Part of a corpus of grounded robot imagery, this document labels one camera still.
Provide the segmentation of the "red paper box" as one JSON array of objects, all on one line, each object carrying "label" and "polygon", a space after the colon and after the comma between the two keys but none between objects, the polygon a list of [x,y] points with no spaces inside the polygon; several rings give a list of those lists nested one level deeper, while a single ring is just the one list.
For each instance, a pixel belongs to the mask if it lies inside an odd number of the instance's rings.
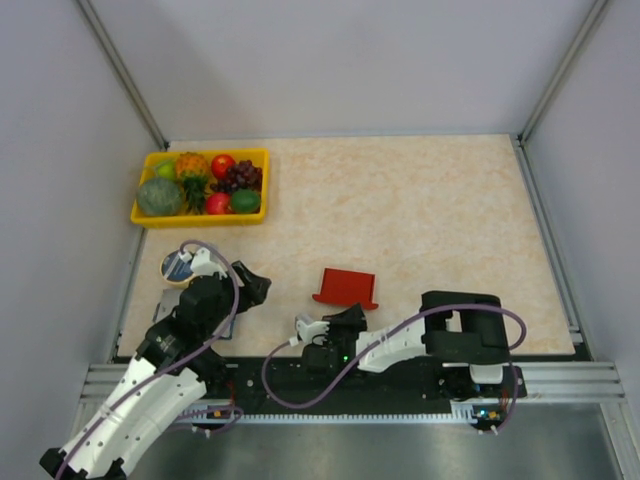
[{"label": "red paper box", "polygon": [[351,307],[360,304],[364,310],[375,310],[379,304],[374,301],[376,276],[371,273],[325,268],[320,291],[311,298],[322,304]]}]

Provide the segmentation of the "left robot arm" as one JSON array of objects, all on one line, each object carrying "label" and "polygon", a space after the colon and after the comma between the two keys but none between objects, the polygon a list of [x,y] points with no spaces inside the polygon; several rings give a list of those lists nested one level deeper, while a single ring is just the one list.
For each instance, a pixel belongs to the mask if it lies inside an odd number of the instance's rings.
[{"label": "left robot arm", "polygon": [[193,402],[227,387],[225,360],[209,345],[236,315],[263,304],[270,279],[242,262],[198,276],[145,334],[112,393],[83,429],[39,464],[54,479],[125,479]]}]

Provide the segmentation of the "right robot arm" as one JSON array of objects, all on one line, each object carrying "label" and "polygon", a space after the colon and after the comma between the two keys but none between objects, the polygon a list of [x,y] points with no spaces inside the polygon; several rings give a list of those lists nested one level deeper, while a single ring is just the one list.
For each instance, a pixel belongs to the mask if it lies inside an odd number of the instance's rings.
[{"label": "right robot arm", "polygon": [[417,315],[382,329],[368,329],[359,304],[320,320],[299,314],[294,325],[313,372],[382,374],[401,362],[430,356],[466,364],[469,388],[487,396],[502,385],[510,360],[503,316],[495,295],[428,291]]}]

